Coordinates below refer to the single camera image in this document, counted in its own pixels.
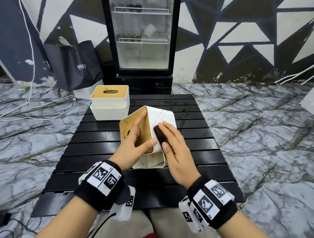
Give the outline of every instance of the floor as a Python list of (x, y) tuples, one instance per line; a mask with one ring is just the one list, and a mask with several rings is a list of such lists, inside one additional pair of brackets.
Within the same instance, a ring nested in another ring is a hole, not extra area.
[[(314, 116), (298, 104), (313, 85), (257, 89), (245, 84), (177, 84), (174, 94), (193, 94), (247, 202), (243, 213), (270, 237), (314, 237)], [(28, 91), (0, 84), (0, 114), (26, 99)], [(68, 93), (54, 89), (34, 98), (42, 105)], [(72, 101), (44, 109), (21, 108), (5, 119), (56, 116)], [(53, 121), (0, 122), (0, 210), (39, 231), (51, 217), (29, 219), (89, 101)], [(0, 237), (33, 237), (17, 222)]]

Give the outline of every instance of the person's left hand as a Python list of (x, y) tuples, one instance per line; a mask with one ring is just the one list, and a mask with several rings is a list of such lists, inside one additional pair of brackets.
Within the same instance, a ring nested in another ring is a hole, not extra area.
[(133, 123), (127, 138), (122, 142), (117, 151), (109, 159), (115, 162), (122, 171), (130, 169), (138, 159), (146, 153), (151, 153), (153, 147), (158, 143), (157, 139), (150, 139), (142, 145), (135, 147), (136, 139), (141, 135), (139, 125), (146, 116), (147, 111), (143, 111), (142, 114)]

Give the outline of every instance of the person's right hand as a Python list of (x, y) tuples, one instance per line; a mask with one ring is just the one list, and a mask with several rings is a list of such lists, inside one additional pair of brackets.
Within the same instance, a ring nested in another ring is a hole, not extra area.
[(185, 144), (181, 133), (167, 122), (158, 123), (158, 127), (167, 137), (169, 144), (163, 142), (162, 148), (166, 155), (171, 175), (177, 183), (189, 187), (201, 176), (198, 172), (191, 152)]

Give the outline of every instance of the black paper bag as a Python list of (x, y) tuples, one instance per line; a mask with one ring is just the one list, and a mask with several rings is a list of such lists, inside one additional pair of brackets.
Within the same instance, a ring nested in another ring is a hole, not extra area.
[(75, 46), (45, 44), (57, 85), (69, 92), (90, 87), (104, 75), (92, 41)]

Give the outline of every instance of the person's leg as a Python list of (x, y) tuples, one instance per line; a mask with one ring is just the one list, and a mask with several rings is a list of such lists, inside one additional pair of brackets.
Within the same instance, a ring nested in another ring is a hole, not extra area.
[(158, 238), (217, 238), (216, 230), (211, 227), (198, 234), (191, 232), (179, 208), (150, 209), (149, 214)]
[(109, 212), (100, 214), (98, 222), (88, 238), (91, 238), (100, 226), (101, 228), (94, 238), (143, 238), (154, 232), (152, 224), (141, 210), (132, 211), (128, 221), (116, 221), (111, 217), (102, 225), (108, 216)]

